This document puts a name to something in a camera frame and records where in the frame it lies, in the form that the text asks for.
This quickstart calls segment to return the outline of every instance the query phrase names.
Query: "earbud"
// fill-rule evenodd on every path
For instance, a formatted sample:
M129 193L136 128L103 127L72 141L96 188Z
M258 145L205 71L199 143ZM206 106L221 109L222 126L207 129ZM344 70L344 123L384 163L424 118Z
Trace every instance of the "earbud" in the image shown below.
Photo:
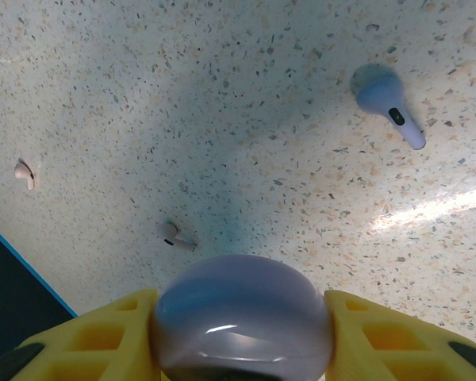
M21 161L17 163L16 167L14 168L14 176L16 179L26 179L26 186L28 187L29 191L31 191L35 186L32 171L30 171L30 168L28 168L26 164L22 163Z
M175 238L180 231L173 224L165 223L159 225L157 233L159 234L159 237L170 246L176 246L183 250L187 250L188 252L193 252L196 249L195 244L189 244L188 242L177 240Z
M381 77L358 94L358 106L369 114L388 119L414 149L422 149L426 140L404 106L404 87L393 76Z

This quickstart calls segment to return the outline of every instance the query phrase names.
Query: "white earbud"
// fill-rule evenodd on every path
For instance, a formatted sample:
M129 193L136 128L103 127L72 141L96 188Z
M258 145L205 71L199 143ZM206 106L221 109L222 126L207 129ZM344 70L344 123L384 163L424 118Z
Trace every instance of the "white earbud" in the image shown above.
M398 78L387 75L369 83L359 92L357 101L363 111L388 119L412 148L425 146L425 137L405 109L404 87Z
M28 168L26 164L22 163L21 161L17 163L16 167L14 168L14 176L16 179L26 179L26 186L28 187L29 191L31 191L35 186L32 171L30 171L30 168Z
M178 233L180 233L180 231L173 224L165 223L159 225L159 228L157 228L157 233L159 234L159 237L170 246L176 246L183 250L187 250L188 252L193 252L196 249L195 244L190 244L175 238Z

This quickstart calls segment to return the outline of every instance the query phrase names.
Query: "terrazzo floor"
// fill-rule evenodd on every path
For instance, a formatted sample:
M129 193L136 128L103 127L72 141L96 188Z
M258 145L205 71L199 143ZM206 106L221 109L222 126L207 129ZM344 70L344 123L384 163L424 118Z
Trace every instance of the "terrazzo floor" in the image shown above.
M0 233L79 314L244 252L476 341L476 0L1 0Z

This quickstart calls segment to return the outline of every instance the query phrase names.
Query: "dark mat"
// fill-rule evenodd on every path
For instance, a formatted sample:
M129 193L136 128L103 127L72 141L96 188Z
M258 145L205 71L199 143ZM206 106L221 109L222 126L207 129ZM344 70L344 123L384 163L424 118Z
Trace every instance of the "dark mat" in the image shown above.
M0 356L72 317L0 241Z

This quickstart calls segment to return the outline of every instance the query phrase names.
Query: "blue edge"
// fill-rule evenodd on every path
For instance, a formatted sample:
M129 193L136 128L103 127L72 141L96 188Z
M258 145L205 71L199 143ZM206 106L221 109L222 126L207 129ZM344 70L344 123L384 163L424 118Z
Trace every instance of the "blue edge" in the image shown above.
M20 263L23 266L25 266L28 271L30 271L30 273L33 275L33 277L35 279L37 279L40 282L40 284L42 284L44 286L44 288L49 291L49 293L51 295L53 295L53 298L55 298L58 301L58 303L60 303L62 305L62 307L65 308L69 312L69 314L72 315L73 318L78 317L78 314L55 292L55 290L53 290L51 288L51 286L49 286L46 283L46 281L39 275L39 273L37 271L35 271L33 269L33 267L30 266L30 264L26 260L23 259L22 256L20 256L20 254L16 251L16 249L13 248L12 245L9 242L7 242L7 240L1 234L0 234L0 242L2 242L2 244L10 252L12 252L13 256L15 256L16 259L19 260Z

